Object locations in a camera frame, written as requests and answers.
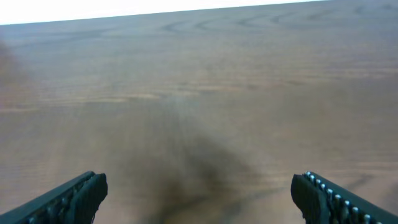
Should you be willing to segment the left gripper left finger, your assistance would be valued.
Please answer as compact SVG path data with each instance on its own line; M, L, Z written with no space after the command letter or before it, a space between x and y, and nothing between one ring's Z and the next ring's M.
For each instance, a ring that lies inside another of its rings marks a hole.
M1 215L2 224L91 224L108 194L106 174L87 171Z

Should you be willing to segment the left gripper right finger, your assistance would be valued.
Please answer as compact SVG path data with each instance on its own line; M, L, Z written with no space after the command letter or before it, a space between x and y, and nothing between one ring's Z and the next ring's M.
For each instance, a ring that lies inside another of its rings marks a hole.
M306 223L397 224L397 215L312 171L293 175L290 193Z

